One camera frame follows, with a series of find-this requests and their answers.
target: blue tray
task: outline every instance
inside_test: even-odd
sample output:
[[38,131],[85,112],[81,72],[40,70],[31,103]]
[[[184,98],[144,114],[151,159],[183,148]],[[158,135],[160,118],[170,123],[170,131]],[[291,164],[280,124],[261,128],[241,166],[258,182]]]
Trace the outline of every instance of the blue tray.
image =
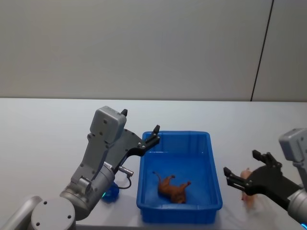
[[[150,132],[143,134],[147,138]],[[159,145],[141,158],[137,206],[144,222],[214,223],[223,202],[216,176],[210,135],[196,131],[162,131]],[[191,181],[186,204],[172,204],[158,195],[158,178],[174,174],[171,184]]]

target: toy dog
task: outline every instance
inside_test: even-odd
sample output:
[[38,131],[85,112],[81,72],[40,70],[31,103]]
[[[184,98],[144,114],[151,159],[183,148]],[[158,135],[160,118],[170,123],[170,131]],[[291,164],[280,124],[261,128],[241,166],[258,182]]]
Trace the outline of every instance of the toy dog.
[[168,176],[162,181],[159,174],[156,172],[153,173],[159,178],[158,193],[160,195],[169,198],[172,203],[184,204],[186,202],[185,188],[191,184],[190,181],[188,181],[186,184],[181,184],[180,186],[174,186],[169,184],[170,180],[175,178],[174,175]]

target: toy pig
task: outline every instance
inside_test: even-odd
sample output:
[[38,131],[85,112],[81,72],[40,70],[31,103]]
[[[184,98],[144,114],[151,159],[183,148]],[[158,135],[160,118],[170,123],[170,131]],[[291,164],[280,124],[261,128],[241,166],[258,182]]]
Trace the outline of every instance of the toy pig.
[[[249,170],[249,168],[247,168],[246,170],[241,172],[240,177],[242,177],[243,179],[247,179],[251,175],[251,173],[252,172]],[[242,192],[241,200],[246,203],[248,209],[254,206],[255,198],[256,195],[246,195],[245,192]]]

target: black bracket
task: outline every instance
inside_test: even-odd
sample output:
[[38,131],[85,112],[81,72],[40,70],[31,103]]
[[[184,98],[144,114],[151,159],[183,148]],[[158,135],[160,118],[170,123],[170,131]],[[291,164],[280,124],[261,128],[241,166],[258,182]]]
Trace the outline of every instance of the black bracket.
[[261,154],[257,150],[253,150],[252,153],[253,158],[265,163],[265,165],[254,170],[247,179],[234,175],[230,169],[224,167],[227,184],[245,192],[249,196],[264,194],[287,210],[290,202],[288,197],[301,189],[301,187],[283,176],[281,171],[282,164],[269,152]]
[[142,140],[135,133],[125,129],[120,139],[109,150],[105,162],[108,163],[114,172],[118,171],[128,157],[130,156],[144,156],[147,150],[159,144],[160,137],[158,136],[160,126],[157,125],[152,131],[151,135]]

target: black line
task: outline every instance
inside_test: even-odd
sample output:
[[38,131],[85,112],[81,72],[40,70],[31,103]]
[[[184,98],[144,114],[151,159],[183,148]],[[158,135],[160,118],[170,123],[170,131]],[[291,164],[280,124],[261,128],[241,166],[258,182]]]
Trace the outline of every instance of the black line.
[[259,73],[259,69],[260,69],[260,64],[261,64],[261,59],[262,59],[262,54],[263,54],[263,49],[264,49],[264,44],[265,44],[265,40],[267,39],[268,28],[269,28],[269,24],[270,24],[270,20],[271,20],[271,14],[272,14],[272,9],[273,9],[273,4],[274,4],[274,0],[272,0],[272,4],[271,4],[271,9],[270,9],[270,14],[269,14],[268,24],[267,24],[267,28],[266,28],[266,30],[265,30],[265,35],[264,35],[264,39],[263,39],[263,44],[262,44],[260,59],[259,59],[259,63],[258,63],[257,73],[256,73],[256,78],[255,78],[255,82],[254,82],[253,92],[251,93],[250,101],[253,101],[254,91],[255,91],[255,87],[256,87],[256,81],[257,81],[257,77],[258,77],[258,73]]

